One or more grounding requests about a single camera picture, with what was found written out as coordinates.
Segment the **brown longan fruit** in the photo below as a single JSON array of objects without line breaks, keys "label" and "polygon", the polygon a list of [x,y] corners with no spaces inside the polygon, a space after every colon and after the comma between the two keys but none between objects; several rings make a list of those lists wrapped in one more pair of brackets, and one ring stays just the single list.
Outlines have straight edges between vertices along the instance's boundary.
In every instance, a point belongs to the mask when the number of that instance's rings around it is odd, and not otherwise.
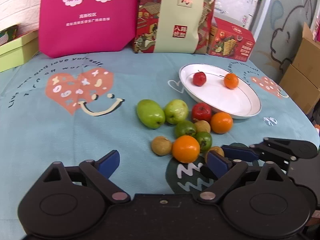
[{"label": "brown longan fruit", "polygon": [[156,155],[168,155],[171,153],[172,142],[164,136],[158,136],[152,140],[151,149]]},{"label": "brown longan fruit", "polygon": [[219,147],[219,146],[213,146],[213,147],[211,147],[211,148],[209,149],[209,151],[205,154],[205,156],[204,156],[205,162],[207,162],[208,154],[209,154],[210,151],[213,151],[213,152],[219,154],[219,155],[222,156],[222,157],[225,156],[224,151],[223,151],[223,149],[222,149],[221,147]]},{"label": "brown longan fruit", "polygon": [[211,126],[210,124],[205,121],[205,120],[201,120],[201,121],[197,121],[194,123],[195,127],[196,127],[196,131],[197,132],[207,132],[210,133],[211,131]]}]

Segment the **green tomato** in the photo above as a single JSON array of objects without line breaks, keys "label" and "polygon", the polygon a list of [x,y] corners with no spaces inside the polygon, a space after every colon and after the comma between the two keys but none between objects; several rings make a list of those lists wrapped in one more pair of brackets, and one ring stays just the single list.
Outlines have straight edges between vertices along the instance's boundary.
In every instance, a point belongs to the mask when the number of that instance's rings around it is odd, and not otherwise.
[{"label": "green tomato", "polygon": [[197,132],[195,134],[195,139],[200,145],[200,152],[206,153],[212,146],[212,136],[208,132]]},{"label": "green tomato", "polygon": [[183,135],[189,135],[189,136],[194,137],[195,134],[196,134],[196,126],[191,121],[183,120],[183,121],[180,121],[175,126],[176,138],[179,138]]}]

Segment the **large orange tangerine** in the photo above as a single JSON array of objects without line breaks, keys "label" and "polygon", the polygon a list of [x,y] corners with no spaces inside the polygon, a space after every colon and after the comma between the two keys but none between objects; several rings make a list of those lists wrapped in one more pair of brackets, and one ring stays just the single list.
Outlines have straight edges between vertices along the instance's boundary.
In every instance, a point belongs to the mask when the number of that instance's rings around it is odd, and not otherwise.
[{"label": "large orange tangerine", "polygon": [[200,154],[198,141],[189,135],[177,138],[172,145],[172,156],[180,163],[193,163]]}]

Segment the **elongated green fruit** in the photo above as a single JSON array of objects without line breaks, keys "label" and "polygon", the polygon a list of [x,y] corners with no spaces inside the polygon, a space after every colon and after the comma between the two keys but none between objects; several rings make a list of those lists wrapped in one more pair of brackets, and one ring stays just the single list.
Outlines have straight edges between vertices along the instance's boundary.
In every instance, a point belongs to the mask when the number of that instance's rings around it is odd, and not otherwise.
[{"label": "elongated green fruit", "polygon": [[140,100],[137,104],[136,112],[139,120],[148,128],[157,129],[165,123],[163,109],[153,100]]}]

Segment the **round green apple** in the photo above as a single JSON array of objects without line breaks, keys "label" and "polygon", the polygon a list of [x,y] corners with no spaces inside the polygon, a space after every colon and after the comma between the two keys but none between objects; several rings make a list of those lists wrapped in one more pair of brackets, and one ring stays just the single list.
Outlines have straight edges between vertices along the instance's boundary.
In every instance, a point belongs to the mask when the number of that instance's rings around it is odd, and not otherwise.
[{"label": "round green apple", "polygon": [[176,125],[188,117],[189,108],[183,100],[174,99],[164,107],[164,113],[166,122]]}]

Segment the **cardboard box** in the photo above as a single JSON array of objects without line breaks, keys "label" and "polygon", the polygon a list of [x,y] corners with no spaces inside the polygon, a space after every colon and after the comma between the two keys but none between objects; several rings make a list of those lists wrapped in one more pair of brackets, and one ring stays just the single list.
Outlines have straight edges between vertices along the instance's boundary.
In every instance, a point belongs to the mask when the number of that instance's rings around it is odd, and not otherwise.
[{"label": "cardboard box", "polygon": [[319,101],[319,42],[306,23],[296,57],[279,85],[305,114]]}]

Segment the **blue printed tablecloth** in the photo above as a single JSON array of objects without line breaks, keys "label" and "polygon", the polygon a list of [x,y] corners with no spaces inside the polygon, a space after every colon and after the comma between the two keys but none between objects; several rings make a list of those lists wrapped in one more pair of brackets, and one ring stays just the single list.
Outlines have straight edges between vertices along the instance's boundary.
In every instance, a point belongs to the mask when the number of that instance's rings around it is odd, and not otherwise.
[{"label": "blue printed tablecloth", "polygon": [[[179,164],[171,156],[155,155],[150,142],[157,136],[175,139],[174,127],[145,127],[136,104],[151,99],[165,106],[181,99],[194,100],[181,84],[181,67],[202,63],[235,73],[258,94],[261,112],[235,120],[230,132],[214,134],[216,146],[260,143],[265,137],[307,140],[319,144],[319,135],[300,108],[285,94],[271,94],[252,81],[264,76],[253,63],[192,54],[135,54],[130,48],[115,53],[94,53],[50,59],[39,54],[25,65],[1,74],[1,239],[21,239],[24,230],[18,205],[39,176],[54,161],[75,166],[99,159],[111,150],[120,153],[120,166],[111,180],[130,195],[137,193],[197,194],[212,185],[214,176],[204,159]],[[95,70],[113,73],[108,92],[122,104],[103,116],[81,109],[69,113],[46,95],[58,74],[79,84],[81,74]]]}]

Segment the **small orange with stem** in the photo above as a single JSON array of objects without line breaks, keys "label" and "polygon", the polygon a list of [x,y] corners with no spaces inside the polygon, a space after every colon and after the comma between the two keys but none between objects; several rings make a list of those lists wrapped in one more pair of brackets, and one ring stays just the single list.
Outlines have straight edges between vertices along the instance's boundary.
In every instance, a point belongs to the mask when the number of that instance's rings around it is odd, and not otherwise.
[{"label": "small orange with stem", "polygon": [[233,73],[228,73],[223,77],[221,83],[228,89],[234,90],[239,85],[238,77]]}]

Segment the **small red apple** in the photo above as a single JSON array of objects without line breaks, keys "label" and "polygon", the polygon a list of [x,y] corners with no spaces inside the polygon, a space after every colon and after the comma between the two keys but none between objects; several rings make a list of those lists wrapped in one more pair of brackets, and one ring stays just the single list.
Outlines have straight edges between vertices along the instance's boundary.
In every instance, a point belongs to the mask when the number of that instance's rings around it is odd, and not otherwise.
[{"label": "small red apple", "polygon": [[195,86],[203,86],[207,81],[207,78],[206,78],[206,75],[204,72],[196,72],[194,75],[193,75],[193,84]]}]

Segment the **red cracker box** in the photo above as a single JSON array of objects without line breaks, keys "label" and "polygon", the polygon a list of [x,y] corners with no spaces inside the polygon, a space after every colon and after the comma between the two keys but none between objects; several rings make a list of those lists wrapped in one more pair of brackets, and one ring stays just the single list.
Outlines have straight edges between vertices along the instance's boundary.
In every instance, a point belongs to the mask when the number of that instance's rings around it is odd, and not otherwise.
[{"label": "red cracker box", "polygon": [[212,20],[207,54],[246,62],[255,45],[252,33],[217,17]]}]

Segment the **light green box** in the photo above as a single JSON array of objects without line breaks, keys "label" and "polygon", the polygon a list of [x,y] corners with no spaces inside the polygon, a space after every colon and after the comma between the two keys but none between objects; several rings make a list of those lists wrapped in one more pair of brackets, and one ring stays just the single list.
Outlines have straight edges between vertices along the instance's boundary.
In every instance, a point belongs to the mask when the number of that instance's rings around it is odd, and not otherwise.
[{"label": "light green box", "polygon": [[39,52],[39,31],[30,31],[1,45],[1,72],[27,63]]}]

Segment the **floral plastic bag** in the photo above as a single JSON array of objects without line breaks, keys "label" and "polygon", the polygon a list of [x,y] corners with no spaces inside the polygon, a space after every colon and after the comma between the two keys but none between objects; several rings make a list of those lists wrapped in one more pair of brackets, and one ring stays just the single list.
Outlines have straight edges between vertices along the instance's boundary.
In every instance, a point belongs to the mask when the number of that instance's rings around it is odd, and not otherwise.
[{"label": "floral plastic bag", "polygon": [[214,17],[249,29],[259,0],[216,0]]}]

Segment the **red patterned gift bag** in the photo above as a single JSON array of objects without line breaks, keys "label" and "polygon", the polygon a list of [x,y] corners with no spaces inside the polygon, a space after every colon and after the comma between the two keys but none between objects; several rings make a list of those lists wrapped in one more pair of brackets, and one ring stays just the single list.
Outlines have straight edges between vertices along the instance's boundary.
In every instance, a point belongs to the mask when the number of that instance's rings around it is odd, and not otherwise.
[{"label": "red patterned gift bag", "polygon": [[135,53],[205,54],[216,0],[139,0]]}]

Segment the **magenta fabric bag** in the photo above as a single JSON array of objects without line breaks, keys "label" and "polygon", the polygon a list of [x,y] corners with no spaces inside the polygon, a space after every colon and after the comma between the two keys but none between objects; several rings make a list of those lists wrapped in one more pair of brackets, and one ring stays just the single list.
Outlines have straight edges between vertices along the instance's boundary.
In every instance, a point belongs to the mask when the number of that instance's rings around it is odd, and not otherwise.
[{"label": "magenta fabric bag", "polygon": [[39,50],[56,58],[120,51],[135,37],[138,0],[41,0]]}]

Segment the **green patterned bowl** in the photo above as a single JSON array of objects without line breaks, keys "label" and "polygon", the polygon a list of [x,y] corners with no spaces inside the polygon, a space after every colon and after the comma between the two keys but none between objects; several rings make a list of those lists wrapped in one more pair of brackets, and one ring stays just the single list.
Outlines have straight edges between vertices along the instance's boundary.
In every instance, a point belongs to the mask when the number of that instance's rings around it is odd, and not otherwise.
[{"label": "green patterned bowl", "polygon": [[19,26],[12,25],[0,32],[0,46],[14,40],[17,36]]}]

